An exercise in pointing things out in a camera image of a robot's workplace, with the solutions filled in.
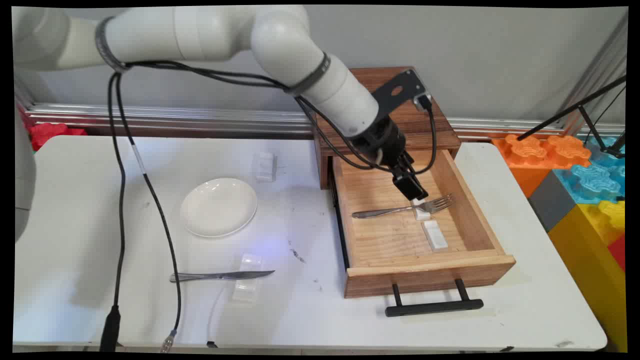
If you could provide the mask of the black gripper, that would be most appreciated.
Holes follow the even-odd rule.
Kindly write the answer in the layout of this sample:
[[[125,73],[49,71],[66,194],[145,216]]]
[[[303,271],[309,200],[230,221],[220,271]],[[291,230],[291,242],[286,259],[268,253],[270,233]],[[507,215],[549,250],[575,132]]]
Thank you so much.
[[[408,201],[429,196],[416,175],[414,159],[406,151],[406,136],[390,116],[376,120],[356,137],[356,149],[373,166],[391,169],[392,183]]]

